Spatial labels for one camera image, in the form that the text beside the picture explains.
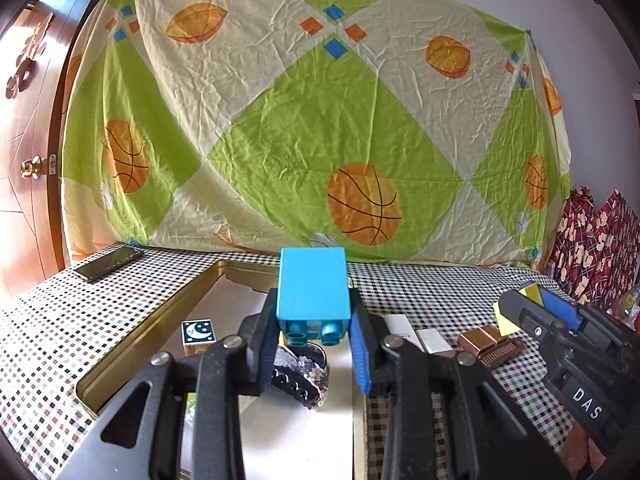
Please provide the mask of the person's right hand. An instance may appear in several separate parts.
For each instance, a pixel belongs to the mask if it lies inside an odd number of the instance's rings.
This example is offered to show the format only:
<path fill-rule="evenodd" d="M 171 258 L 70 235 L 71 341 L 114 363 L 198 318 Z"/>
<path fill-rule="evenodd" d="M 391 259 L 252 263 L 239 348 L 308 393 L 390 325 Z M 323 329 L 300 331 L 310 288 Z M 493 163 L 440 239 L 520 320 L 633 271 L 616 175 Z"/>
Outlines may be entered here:
<path fill-rule="evenodd" d="M 560 460 L 570 474 L 570 478 L 578 479 L 589 476 L 589 471 L 597 471 L 606 457 L 588 437 L 585 429 L 575 424 L 562 446 Z"/>

